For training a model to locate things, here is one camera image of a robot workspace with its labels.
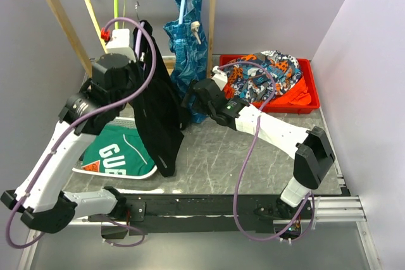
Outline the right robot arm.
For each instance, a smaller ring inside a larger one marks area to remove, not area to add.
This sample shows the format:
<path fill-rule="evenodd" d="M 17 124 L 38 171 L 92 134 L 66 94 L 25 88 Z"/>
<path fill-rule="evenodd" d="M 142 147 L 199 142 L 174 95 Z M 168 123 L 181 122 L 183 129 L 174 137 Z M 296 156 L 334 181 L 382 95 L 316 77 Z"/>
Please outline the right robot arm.
<path fill-rule="evenodd" d="M 213 79 L 193 80 L 183 103 L 190 100 L 193 100 L 193 110 L 209 116 L 218 125 L 257 136 L 294 160 L 292 178 L 277 203 L 281 217 L 289 219 L 298 213 L 303 198 L 319 188 L 335 162 L 335 154 L 324 129 L 291 125 L 239 97 L 227 99 Z"/>

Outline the black shorts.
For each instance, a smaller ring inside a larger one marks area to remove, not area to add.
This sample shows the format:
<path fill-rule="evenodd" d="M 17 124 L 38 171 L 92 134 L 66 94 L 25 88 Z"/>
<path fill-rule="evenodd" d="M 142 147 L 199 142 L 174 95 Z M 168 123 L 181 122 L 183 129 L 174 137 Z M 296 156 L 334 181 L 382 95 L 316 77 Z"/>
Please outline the black shorts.
<path fill-rule="evenodd" d="M 148 154 L 162 176 L 175 174 L 176 159 L 184 139 L 182 130 L 191 114 L 181 106 L 177 86 L 171 81 L 157 44 L 156 69 L 149 85 L 129 104 L 135 125 Z"/>

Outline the purple hanger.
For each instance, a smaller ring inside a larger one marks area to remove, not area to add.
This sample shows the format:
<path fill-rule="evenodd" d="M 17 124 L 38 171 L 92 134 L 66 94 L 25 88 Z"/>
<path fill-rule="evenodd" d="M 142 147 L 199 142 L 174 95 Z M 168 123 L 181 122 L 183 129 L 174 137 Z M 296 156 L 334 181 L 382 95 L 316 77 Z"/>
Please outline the purple hanger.
<path fill-rule="evenodd" d="M 137 20 L 139 22 L 139 25 L 144 28 L 145 27 L 145 20 L 141 20 L 139 16 L 139 2 L 136 1 L 135 3 L 135 13 Z M 146 39 L 144 38 L 142 32 L 136 28 L 136 34 L 134 35 L 134 44 L 135 44 L 135 55 L 136 58 L 138 59 L 139 62 L 145 63 L 145 58 L 146 58 L 146 51 L 147 51 L 147 46 L 146 46 Z"/>

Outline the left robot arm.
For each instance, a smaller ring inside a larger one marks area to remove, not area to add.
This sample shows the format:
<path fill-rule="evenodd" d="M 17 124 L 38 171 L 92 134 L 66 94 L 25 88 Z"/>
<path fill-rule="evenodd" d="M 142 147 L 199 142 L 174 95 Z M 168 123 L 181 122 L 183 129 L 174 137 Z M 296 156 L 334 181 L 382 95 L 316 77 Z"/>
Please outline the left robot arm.
<path fill-rule="evenodd" d="M 53 137 L 28 178 L 3 192 L 1 202 L 21 213 L 28 228 L 57 233 L 83 216 L 105 214 L 113 221 L 124 217 L 127 199 L 113 187 L 80 193 L 62 188 L 79 157 L 135 92 L 136 69 L 135 61 L 122 54 L 95 60 L 92 77 L 66 100 Z"/>

